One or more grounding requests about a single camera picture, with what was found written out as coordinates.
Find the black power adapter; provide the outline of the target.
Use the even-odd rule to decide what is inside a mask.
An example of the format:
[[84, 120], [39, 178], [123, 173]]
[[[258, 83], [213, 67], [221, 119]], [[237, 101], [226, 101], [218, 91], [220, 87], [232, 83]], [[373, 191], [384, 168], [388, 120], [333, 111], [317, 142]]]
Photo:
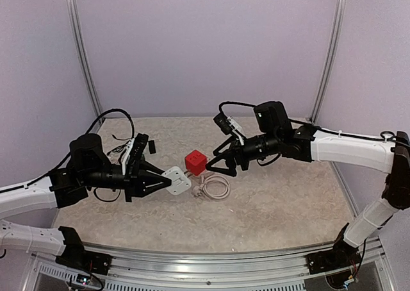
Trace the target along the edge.
[[154, 140], [148, 141], [149, 153], [156, 154], [156, 144]]

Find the white plug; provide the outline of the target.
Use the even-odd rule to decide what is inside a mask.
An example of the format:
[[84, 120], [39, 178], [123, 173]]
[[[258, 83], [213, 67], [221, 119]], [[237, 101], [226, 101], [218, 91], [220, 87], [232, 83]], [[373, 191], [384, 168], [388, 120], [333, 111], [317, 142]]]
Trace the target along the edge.
[[173, 166], [161, 174], [171, 180], [171, 185], [166, 190], [172, 195], [180, 195], [191, 188], [192, 182], [178, 166]]

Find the red cube socket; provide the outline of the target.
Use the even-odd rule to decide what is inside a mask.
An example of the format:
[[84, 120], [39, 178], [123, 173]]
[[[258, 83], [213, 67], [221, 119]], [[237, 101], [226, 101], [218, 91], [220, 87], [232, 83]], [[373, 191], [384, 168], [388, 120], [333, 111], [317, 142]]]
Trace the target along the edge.
[[198, 150], [193, 150], [184, 158], [184, 162], [188, 172], [191, 172], [194, 176], [199, 176], [206, 170], [208, 159], [205, 154]]

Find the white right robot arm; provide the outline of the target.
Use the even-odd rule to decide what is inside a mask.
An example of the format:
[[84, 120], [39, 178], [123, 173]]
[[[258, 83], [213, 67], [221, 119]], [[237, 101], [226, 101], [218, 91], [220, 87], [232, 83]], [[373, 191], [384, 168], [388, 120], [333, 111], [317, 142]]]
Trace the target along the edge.
[[358, 249], [375, 231], [382, 228], [400, 210], [409, 208], [409, 137], [407, 133], [383, 131], [378, 137], [331, 131], [300, 122], [293, 128], [279, 101], [253, 107], [260, 135], [247, 138], [239, 125], [223, 111], [214, 117], [215, 124], [228, 139], [213, 152], [208, 171], [235, 177], [236, 169], [246, 171], [256, 160], [266, 166], [273, 156], [301, 162], [338, 162], [385, 173], [385, 188], [380, 198], [369, 204], [339, 232], [331, 249], [307, 255], [312, 274], [358, 264]]

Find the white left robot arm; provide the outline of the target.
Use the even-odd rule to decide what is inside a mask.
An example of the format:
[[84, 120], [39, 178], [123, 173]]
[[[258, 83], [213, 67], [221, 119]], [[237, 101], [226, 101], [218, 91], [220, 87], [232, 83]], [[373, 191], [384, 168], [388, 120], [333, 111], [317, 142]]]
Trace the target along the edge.
[[116, 165], [103, 151], [102, 138], [87, 133], [73, 140], [66, 167], [38, 180], [1, 188], [1, 248], [55, 256], [62, 265], [88, 270], [98, 255], [87, 251], [74, 228], [34, 228], [14, 224], [9, 217], [34, 210], [61, 209], [88, 197], [91, 188], [122, 190], [125, 200], [142, 198], [171, 186], [164, 171], [143, 158], [146, 134], [131, 141], [125, 165]]

